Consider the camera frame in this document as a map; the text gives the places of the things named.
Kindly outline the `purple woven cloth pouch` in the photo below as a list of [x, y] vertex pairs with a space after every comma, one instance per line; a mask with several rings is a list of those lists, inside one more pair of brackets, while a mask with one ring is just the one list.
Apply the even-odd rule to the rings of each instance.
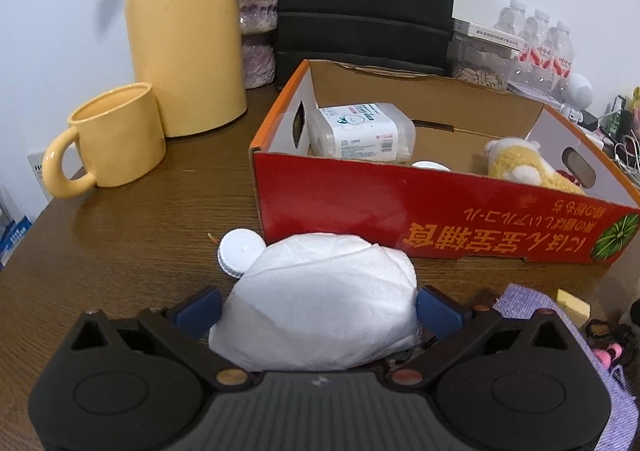
[[567, 314], [547, 295], [527, 289], [517, 284], [509, 284], [495, 302], [494, 308], [504, 318], [528, 319], [539, 308], [554, 310], [572, 333], [582, 351], [586, 354], [592, 366], [598, 372], [611, 398], [611, 415], [608, 423], [596, 445], [597, 451], [633, 450], [639, 443], [637, 431], [639, 429], [638, 398], [632, 390], [629, 374], [619, 367], [614, 372], [603, 367], [601, 361], [593, 353], [586, 339], [579, 332]]

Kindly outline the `small white bottle cap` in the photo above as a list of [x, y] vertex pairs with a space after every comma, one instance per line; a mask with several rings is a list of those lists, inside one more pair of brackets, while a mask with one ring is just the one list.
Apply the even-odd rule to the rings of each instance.
[[230, 277], [242, 278], [265, 249], [266, 243], [257, 232], [245, 228], [233, 229], [219, 242], [218, 265]]

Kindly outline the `white tissue wad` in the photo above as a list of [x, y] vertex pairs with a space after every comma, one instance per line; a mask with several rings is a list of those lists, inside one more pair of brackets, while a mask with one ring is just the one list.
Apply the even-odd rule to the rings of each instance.
[[340, 371], [419, 341], [416, 271], [356, 235], [271, 244], [232, 287], [208, 346], [247, 371]]

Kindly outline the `white ribbed jar lid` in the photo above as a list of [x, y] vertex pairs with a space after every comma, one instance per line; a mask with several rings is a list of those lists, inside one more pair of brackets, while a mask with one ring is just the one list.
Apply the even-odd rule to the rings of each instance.
[[449, 172], [450, 168], [444, 164], [440, 164], [434, 161], [416, 161], [411, 164], [413, 168], [420, 168], [420, 170], [430, 171], [443, 171]]

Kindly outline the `yellow white plush toy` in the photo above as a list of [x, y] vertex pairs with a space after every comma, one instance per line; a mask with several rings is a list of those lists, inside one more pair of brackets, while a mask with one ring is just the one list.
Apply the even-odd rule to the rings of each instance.
[[585, 191], [561, 175], [540, 155], [537, 141], [506, 137], [485, 146], [488, 176], [584, 196]]

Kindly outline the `clear cotton swab box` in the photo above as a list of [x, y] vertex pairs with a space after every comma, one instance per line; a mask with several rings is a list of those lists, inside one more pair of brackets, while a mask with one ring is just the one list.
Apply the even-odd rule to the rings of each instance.
[[412, 119], [384, 102], [315, 108], [308, 130], [314, 154], [337, 160], [405, 163], [416, 143]]

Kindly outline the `beige eraser block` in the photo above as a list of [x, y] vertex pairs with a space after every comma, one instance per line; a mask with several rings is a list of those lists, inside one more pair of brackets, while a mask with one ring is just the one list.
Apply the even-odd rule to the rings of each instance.
[[583, 327], [591, 317], [590, 305], [577, 296], [564, 291], [564, 289], [558, 289], [558, 292], [556, 292], [555, 303], [558, 304], [576, 327]]

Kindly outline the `red cardboard box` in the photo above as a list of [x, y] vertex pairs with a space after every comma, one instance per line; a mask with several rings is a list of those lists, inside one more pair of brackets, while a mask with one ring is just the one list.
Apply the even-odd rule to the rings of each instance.
[[[316, 156], [315, 108], [388, 102], [416, 123], [406, 163]], [[537, 141], [563, 176], [586, 167], [584, 196], [488, 176], [485, 146]], [[411, 256], [523, 258], [613, 263], [639, 231], [639, 193], [575, 125], [542, 102], [436, 75], [332, 61], [304, 61], [250, 145], [262, 232], [278, 241], [304, 232], [356, 234]], [[449, 172], [411, 164], [434, 161]]]

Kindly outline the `yellow ceramic mug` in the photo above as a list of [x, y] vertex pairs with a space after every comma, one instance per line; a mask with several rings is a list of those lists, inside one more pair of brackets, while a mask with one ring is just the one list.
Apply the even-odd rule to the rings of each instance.
[[[68, 127], [49, 145], [42, 179], [53, 197], [69, 199], [93, 187], [130, 184], [154, 170], [166, 154], [160, 112], [149, 83], [134, 83], [96, 96], [70, 113]], [[74, 146], [85, 175], [67, 178], [66, 150]]]

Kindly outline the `blue white pamphlets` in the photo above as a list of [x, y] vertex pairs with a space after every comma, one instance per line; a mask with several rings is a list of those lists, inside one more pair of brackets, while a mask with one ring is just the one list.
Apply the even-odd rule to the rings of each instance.
[[11, 220], [6, 225], [6, 228], [4, 228], [1, 234], [0, 242], [1, 268], [6, 267], [6, 263], [9, 261], [17, 246], [20, 245], [31, 226], [32, 222], [27, 216], [24, 216], [18, 222], [16, 222], [15, 220]]

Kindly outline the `white round robot toy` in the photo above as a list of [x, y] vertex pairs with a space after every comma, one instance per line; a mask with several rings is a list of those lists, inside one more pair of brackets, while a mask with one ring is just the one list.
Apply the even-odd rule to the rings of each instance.
[[570, 122], [578, 124], [582, 122], [584, 111], [592, 104], [592, 85], [584, 75], [572, 72], [562, 83], [561, 97], [563, 101], [561, 114]]

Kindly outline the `clear seed container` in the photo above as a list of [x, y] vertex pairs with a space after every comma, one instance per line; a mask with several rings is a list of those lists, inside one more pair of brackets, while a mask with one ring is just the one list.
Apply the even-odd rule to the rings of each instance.
[[506, 90], [524, 47], [518, 36], [454, 19], [447, 50], [448, 73], [459, 81]]

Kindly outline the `water bottle middle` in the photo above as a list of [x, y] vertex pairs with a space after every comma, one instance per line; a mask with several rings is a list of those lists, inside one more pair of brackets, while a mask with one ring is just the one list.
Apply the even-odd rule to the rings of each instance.
[[550, 15], [536, 9], [534, 14], [525, 20], [524, 29], [518, 34], [524, 41], [524, 48], [518, 55], [518, 72], [516, 79], [529, 84], [536, 80], [536, 76], [544, 67], [550, 55], [544, 47], [544, 41], [549, 32]]

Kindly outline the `water bottle right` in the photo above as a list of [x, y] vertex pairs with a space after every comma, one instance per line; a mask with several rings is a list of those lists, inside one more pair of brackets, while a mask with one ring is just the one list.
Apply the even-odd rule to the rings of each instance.
[[542, 44], [550, 57], [542, 63], [542, 74], [551, 83], [551, 90], [561, 93], [572, 73], [575, 49], [570, 37], [570, 27], [559, 20], [549, 29]]

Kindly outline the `yellow thermos jug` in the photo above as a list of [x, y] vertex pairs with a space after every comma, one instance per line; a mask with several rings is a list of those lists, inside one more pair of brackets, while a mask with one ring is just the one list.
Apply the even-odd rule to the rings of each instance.
[[245, 113], [239, 0], [125, 0], [125, 16], [134, 75], [152, 85], [166, 136]]

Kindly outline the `knitted purple vase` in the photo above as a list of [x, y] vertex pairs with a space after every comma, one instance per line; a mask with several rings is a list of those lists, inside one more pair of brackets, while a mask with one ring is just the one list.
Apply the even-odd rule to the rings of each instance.
[[278, 0], [239, 0], [239, 3], [244, 85], [246, 89], [254, 89], [274, 80]]

